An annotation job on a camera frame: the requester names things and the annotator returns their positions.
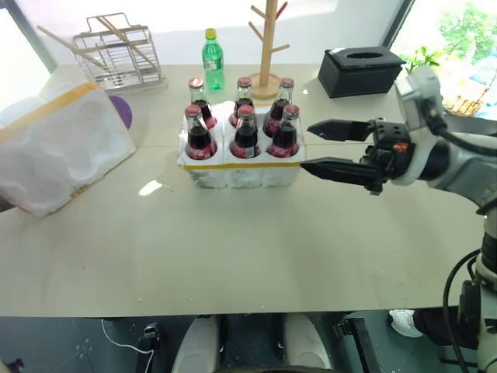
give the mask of wire rack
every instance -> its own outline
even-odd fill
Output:
[[[72,42],[90,80],[113,90],[164,79],[148,27],[130,25],[124,13],[89,17],[86,22],[89,31],[74,36]],[[94,31],[92,25],[103,30]]]

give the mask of soda bottle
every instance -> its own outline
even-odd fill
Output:
[[[247,159],[259,155],[254,116],[254,108],[250,105],[242,105],[238,109],[235,139],[230,143],[231,153],[235,157]]]
[[[283,78],[280,82],[280,91],[274,99],[271,110],[264,118],[262,129],[270,138],[274,135],[280,125],[283,116],[283,108],[292,103],[292,91],[294,90],[294,80],[292,78]]]
[[[286,105],[283,119],[273,135],[273,142],[267,152],[277,158],[287,158],[298,152],[297,121],[299,108],[297,105]]]
[[[207,126],[207,129],[210,130],[211,128],[214,128],[217,123],[217,119],[216,117],[213,117],[210,111],[210,105],[205,98],[205,92],[203,91],[203,79],[190,79],[188,86],[190,103],[192,105],[197,105],[200,110],[202,110],[203,122]]]
[[[197,161],[212,157],[217,150],[216,141],[201,120],[202,110],[197,105],[187,106],[185,117],[188,123],[186,154]]]
[[[244,76],[238,80],[237,87],[235,109],[233,110],[233,114],[230,115],[230,123],[233,127],[236,127],[238,123],[238,109],[242,105],[254,106],[252,101],[252,80]]]
[[[205,30],[206,42],[202,49],[203,68],[207,88],[218,91],[224,88],[223,48],[216,40],[216,30]]]

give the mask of wooden stand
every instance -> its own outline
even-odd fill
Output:
[[[276,20],[287,7],[287,2],[284,2],[280,9],[277,9],[277,6],[277,0],[267,0],[265,13],[257,9],[254,5],[250,8],[264,18],[264,35],[261,35],[252,22],[248,23],[250,28],[262,41],[261,71],[259,74],[251,75],[252,91],[256,99],[270,99],[278,93],[278,89],[280,88],[280,79],[269,73],[271,68],[271,54],[290,47],[289,44],[284,44],[280,47],[273,48],[274,27]]]

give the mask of floor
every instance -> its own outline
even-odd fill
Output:
[[[330,358],[339,371],[361,372],[352,337],[331,340],[334,315],[311,314]],[[355,312],[347,317],[362,317],[381,365],[381,373],[439,372],[456,373],[456,366],[437,360],[442,352],[427,338],[399,336],[386,323],[385,311]],[[192,316],[140,317],[105,321],[107,333],[120,343],[137,344],[143,328],[158,322],[162,343],[153,373],[171,370],[181,339]],[[271,315],[229,315],[226,318],[229,343],[223,351],[222,368],[280,364],[278,346],[273,342]],[[449,349],[444,350],[450,358]],[[475,362],[474,351],[464,350],[467,361]],[[99,319],[23,319],[0,318],[0,357],[4,362],[21,357],[23,373],[127,373],[135,372],[137,355],[132,350],[113,346],[104,336]]]

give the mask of robotic arm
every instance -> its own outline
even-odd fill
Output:
[[[402,186],[424,180],[478,206],[477,214],[486,217],[485,235],[475,279],[463,285],[459,314],[478,333],[480,370],[497,373],[497,138],[447,130],[440,84],[428,67],[398,81],[397,93],[405,124],[326,120],[308,128],[325,140],[365,141],[372,134],[374,144],[359,163],[326,157],[301,167],[321,179],[362,185],[376,195],[388,180]],[[454,349],[460,357],[459,347]]]

